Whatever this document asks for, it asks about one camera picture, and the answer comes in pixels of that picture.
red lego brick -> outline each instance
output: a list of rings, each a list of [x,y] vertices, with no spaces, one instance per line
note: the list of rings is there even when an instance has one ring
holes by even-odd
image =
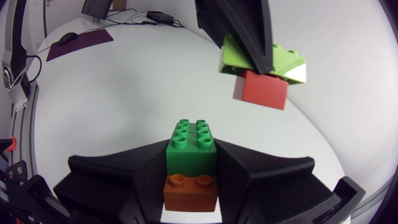
[[[167,211],[214,212],[217,195],[215,179],[207,175],[168,175],[163,189],[164,206]]]
[[[250,70],[246,70],[243,77],[243,101],[284,109],[289,85],[287,82],[269,75],[259,75]]]

stacked lego bricks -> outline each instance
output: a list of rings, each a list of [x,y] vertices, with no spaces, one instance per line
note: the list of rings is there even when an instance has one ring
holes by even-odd
[[[217,150],[204,120],[177,123],[166,148],[165,209],[179,212],[214,212]]]
[[[227,35],[224,38],[219,72],[244,78],[243,101],[282,110],[285,107],[287,87],[306,82],[305,59],[294,50],[285,51],[274,44],[272,64],[272,71],[267,74],[257,73],[233,36]]]

mouse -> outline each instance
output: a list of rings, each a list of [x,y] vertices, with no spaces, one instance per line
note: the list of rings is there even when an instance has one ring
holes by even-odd
[[[77,33],[69,32],[61,37],[60,41],[58,41],[58,45],[67,44],[67,43],[75,40],[78,37],[79,37],[79,35]]]

white surface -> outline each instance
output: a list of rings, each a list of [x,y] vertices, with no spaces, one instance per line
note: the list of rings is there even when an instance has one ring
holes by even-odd
[[[83,32],[77,19],[56,29]],[[168,139],[180,118],[205,119],[214,137],[275,156],[310,156],[331,190],[343,170],[333,150],[289,101],[275,110],[233,99],[236,77],[217,72],[220,50],[186,29],[114,26],[113,42],[44,62],[35,120],[37,170],[52,189],[69,173],[68,157],[100,156]],[[47,52],[40,56],[46,59]],[[37,71],[32,64],[29,77]],[[220,213],[197,222],[218,222]],[[162,221],[194,222],[187,213]]]
[[[274,43],[307,59],[288,99],[322,133],[364,199],[398,163],[398,45],[373,0],[270,0]]]

red clip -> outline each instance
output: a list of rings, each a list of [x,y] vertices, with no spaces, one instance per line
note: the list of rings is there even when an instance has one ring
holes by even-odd
[[[12,144],[7,147],[7,149],[6,149],[7,152],[11,152],[12,150],[14,150],[17,147],[17,140],[15,139],[15,137],[13,136],[10,139],[12,140]]]

